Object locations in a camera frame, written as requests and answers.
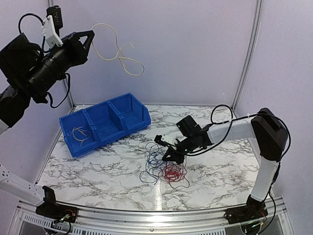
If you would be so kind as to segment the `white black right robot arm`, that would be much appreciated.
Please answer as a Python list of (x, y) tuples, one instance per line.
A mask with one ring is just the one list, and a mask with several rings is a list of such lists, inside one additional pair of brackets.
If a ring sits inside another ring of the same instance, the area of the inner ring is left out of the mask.
[(167, 148), (162, 159), (165, 162), (181, 164), (186, 156), (204, 154), (224, 141), (256, 139), (260, 150), (260, 168), (254, 187), (244, 206), (229, 208), (224, 217), (229, 224), (243, 223), (262, 218), (268, 214), (265, 199), (279, 175), (281, 160), (291, 146), (291, 135), (286, 124), (270, 109), (245, 117), (231, 117), (230, 120), (214, 122), (204, 127), (191, 116), (176, 124), (185, 137), (178, 140), (167, 135), (157, 135), (155, 143)]

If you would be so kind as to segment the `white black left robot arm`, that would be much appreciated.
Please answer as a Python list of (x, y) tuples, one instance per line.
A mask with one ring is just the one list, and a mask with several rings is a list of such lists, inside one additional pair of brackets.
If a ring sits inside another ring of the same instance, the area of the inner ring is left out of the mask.
[[(0, 94), (0, 131), (13, 127), (24, 115), (32, 100), (52, 104), (49, 89), (63, 79), (70, 80), (68, 70), (84, 64), (95, 34), (92, 30), (73, 32), (65, 36), (62, 46), (48, 53), (31, 43), (24, 33), (12, 40), (0, 52), (0, 69), (9, 86)], [(54, 190), (31, 184), (0, 166), (0, 188), (36, 207), (36, 214), (56, 223), (74, 223), (77, 208), (57, 203)]]

